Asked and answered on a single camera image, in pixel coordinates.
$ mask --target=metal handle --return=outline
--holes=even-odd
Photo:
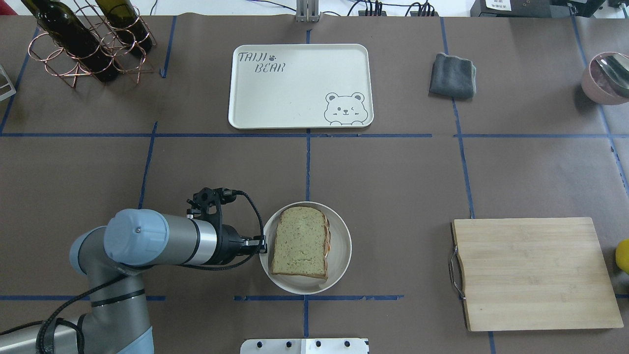
[[[454,288],[459,292],[461,299],[465,300],[465,293],[463,293],[463,290],[461,290],[461,288],[457,285],[456,280],[454,280],[454,258],[457,253],[459,253],[459,247],[455,244],[454,249],[452,250],[452,256],[450,257],[450,263],[448,264],[448,272],[450,273],[450,281],[452,282],[452,285],[454,285]]]

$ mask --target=wine bottle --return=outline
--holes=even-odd
[[[101,8],[109,23],[115,28],[124,28],[116,31],[118,38],[129,47],[133,44],[133,39],[138,42],[145,53],[153,47],[153,40],[148,35],[144,24],[138,19],[133,6],[129,0],[96,0],[96,4]],[[131,49],[131,54],[136,57],[143,55],[138,47]]]
[[[118,76],[112,58],[103,52],[100,41],[64,3],[55,0],[22,0],[37,23],[80,64],[102,82]]]

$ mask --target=robotic arm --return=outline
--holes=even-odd
[[[260,236],[243,237],[223,224],[221,206],[238,195],[245,196],[255,210]],[[70,249],[70,263],[87,275],[92,312],[70,321],[77,328],[57,327],[63,320],[55,318],[69,305],[64,304],[41,327],[0,336],[0,353],[153,353],[142,272],[153,265],[227,270],[266,252],[262,219],[246,193],[203,188],[188,203],[187,217],[125,209],[106,227],[79,237]],[[231,266],[204,266],[227,265],[245,255]]]

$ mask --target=gray table surface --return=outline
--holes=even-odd
[[[124,208],[182,215],[193,193],[225,186],[247,191],[264,220],[306,199],[331,207],[352,234],[352,262],[321,297],[294,301],[278,300],[290,294],[258,259],[219,273],[156,267],[145,282],[157,353],[238,353],[247,338],[304,336],[368,338],[372,353],[626,353],[627,328],[468,332],[447,261],[454,219],[592,217],[629,321],[629,275],[613,261],[629,237],[629,105],[600,107],[579,88],[586,59],[629,52],[629,21],[146,21],[165,77],[88,79],[73,91],[25,57],[34,20],[0,16],[0,63],[18,84],[0,102],[0,329],[43,319],[87,289],[67,259],[83,232]],[[367,47],[373,124],[232,128],[233,50],[305,43],[308,30],[310,43]],[[428,94],[443,51],[476,65],[472,100]],[[256,232],[243,201],[225,208],[225,222]],[[262,300],[239,300],[254,295]],[[88,310],[82,301],[64,316]]]

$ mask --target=folded towel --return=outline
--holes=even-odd
[[[454,98],[476,94],[476,67],[454,55],[437,54],[430,79],[430,92]]]

